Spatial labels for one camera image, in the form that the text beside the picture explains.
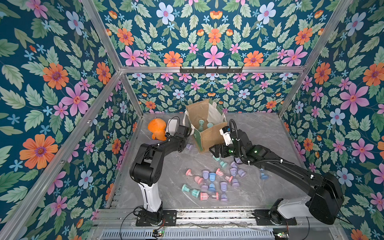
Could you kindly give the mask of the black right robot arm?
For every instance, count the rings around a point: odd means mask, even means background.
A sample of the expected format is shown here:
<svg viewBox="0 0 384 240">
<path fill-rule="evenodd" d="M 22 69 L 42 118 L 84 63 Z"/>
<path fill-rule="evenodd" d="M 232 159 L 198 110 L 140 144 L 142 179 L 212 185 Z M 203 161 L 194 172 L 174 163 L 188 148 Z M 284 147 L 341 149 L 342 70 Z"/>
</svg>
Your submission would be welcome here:
<svg viewBox="0 0 384 240">
<path fill-rule="evenodd" d="M 313 173 L 285 160 L 262 145 L 254 145 L 241 130 L 222 133 L 224 143 L 210 147 L 215 158 L 234 157 L 242 164 L 269 171 L 295 185 L 306 197 L 277 199 L 269 211 L 268 219 L 275 225 L 292 218 L 313 217 L 326 225 L 336 221 L 344 195 L 339 180 L 328 173 Z"/>
</svg>

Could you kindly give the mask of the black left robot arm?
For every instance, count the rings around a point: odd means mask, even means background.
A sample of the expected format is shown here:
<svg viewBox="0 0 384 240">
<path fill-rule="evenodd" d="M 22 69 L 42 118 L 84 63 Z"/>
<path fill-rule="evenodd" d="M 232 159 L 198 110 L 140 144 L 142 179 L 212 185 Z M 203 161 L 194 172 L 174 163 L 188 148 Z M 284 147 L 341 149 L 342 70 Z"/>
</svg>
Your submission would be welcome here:
<svg viewBox="0 0 384 240">
<path fill-rule="evenodd" d="M 141 144 L 130 166 L 130 177 L 141 190 L 144 200 L 142 215 L 152 225 L 163 221 L 163 202 L 160 198 L 158 181 L 161 177 L 164 160 L 173 152 L 181 153 L 187 146 L 191 129 L 179 125 L 171 134 L 163 131 L 155 133 L 158 143 Z"/>
</svg>

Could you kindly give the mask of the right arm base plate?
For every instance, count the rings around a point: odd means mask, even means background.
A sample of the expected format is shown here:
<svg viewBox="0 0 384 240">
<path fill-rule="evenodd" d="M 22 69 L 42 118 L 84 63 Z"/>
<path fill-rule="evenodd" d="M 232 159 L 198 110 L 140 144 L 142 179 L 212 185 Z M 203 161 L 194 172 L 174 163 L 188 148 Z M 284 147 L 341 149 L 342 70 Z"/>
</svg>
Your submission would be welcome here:
<svg viewBox="0 0 384 240">
<path fill-rule="evenodd" d="M 255 217 L 258 226 L 296 226 L 297 221 L 295 218 L 286 219 L 278 212 L 278 204 L 283 201 L 283 198 L 277 199 L 270 209 L 254 210 L 252 215 Z"/>
</svg>

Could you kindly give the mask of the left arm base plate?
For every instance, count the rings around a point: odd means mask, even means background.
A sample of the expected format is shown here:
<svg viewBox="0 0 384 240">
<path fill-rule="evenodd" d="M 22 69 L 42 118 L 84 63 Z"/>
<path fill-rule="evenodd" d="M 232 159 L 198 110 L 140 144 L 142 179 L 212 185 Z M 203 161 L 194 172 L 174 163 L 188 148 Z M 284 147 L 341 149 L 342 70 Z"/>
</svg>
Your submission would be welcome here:
<svg viewBox="0 0 384 240">
<path fill-rule="evenodd" d="M 146 210 L 141 210 L 136 220 L 137 227 L 160 227 L 171 226 L 174 227 L 177 221 L 176 210 L 162 210 L 153 213 Z"/>
</svg>

